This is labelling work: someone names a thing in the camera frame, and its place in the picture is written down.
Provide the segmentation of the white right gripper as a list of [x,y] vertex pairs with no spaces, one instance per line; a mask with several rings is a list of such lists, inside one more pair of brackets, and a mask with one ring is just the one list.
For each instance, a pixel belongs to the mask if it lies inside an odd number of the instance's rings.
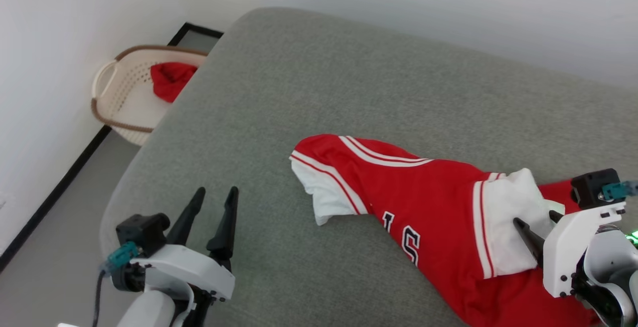
[[608,206],[594,207],[579,212],[563,215],[550,210],[549,218],[556,226],[544,239],[531,231],[528,223],[520,218],[513,219],[513,225],[536,261],[538,268],[543,268],[543,284],[551,297],[559,298],[571,290],[571,275],[576,273],[584,252],[593,236],[602,225],[619,222],[622,219],[620,210],[625,209],[626,202],[618,202]]

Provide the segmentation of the cream perforated laundry basket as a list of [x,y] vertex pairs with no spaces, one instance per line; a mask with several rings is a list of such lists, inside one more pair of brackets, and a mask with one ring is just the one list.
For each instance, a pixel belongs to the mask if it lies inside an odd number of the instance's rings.
[[199,67],[207,52],[161,45],[137,45],[121,52],[96,74],[91,109],[96,120],[126,141],[142,146],[171,107],[153,92],[151,68],[161,63]]

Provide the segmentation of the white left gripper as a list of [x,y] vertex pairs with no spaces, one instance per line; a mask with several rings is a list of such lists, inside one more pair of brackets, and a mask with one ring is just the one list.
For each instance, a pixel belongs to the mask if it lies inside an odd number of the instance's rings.
[[144,291],[131,304],[131,327],[203,327],[215,302],[230,300],[235,288],[232,268],[239,189],[233,186],[213,238],[209,257],[187,247],[194,218],[206,190],[200,187],[167,234],[167,243],[149,258],[131,265],[145,270]]

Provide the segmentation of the red Bulls jersey white sleeves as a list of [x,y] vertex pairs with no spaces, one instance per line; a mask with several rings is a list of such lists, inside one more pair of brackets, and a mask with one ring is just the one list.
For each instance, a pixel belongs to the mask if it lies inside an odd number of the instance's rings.
[[549,211],[578,209],[569,181],[538,185],[528,168],[504,173],[427,159],[386,142],[322,134],[290,155],[317,225],[373,215],[471,327],[593,327],[594,311],[554,298],[516,231],[547,238]]

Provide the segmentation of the plain red cloth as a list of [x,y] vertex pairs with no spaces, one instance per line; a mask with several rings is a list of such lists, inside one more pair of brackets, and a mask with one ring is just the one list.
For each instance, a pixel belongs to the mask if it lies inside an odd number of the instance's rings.
[[180,62],[154,64],[150,67],[153,93],[172,104],[197,70],[198,66]]

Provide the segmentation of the black baseboard strip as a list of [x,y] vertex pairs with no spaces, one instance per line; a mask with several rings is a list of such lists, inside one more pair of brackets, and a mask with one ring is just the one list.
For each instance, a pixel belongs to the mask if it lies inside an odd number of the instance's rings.
[[[220,39],[224,33],[200,25],[195,25],[194,23],[186,22],[173,36],[166,47],[179,47],[184,37],[189,34],[199,34],[201,36],[205,36],[207,39]],[[94,152],[98,149],[98,147],[100,147],[102,141],[107,138],[111,131],[111,127],[107,125],[102,126],[102,128],[98,131],[98,134],[94,136],[89,145],[87,145],[82,154],[80,154],[78,159],[73,163],[70,170],[66,173],[66,175],[64,175],[64,177],[62,177],[62,180],[57,184],[57,186],[55,186],[54,190],[44,200],[39,209],[37,209],[37,211],[33,214],[32,218],[27,221],[23,229],[18,233],[17,237],[9,244],[5,252],[0,256],[0,273],[6,270],[7,266],[11,263],[19,250],[34,233],[42,220],[48,215],[50,210],[55,206],[59,198],[66,192],[68,187],[81,172],[82,168],[84,168],[91,156],[93,156]]]

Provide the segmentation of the grey fabric sofa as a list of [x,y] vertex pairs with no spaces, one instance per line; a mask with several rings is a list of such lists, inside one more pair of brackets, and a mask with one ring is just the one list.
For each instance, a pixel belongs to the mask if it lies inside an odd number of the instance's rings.
[[188,246],[205,252],[240,191],[230,301],[206,327],[464,327],[372,216],[317,226],[290,167],[331,133],[554,182],[638,179],[638,88],[619,88],[317,12],[263,7],[209,53],[129,165],[103,255],[135,213],[173,222],[206,188]]

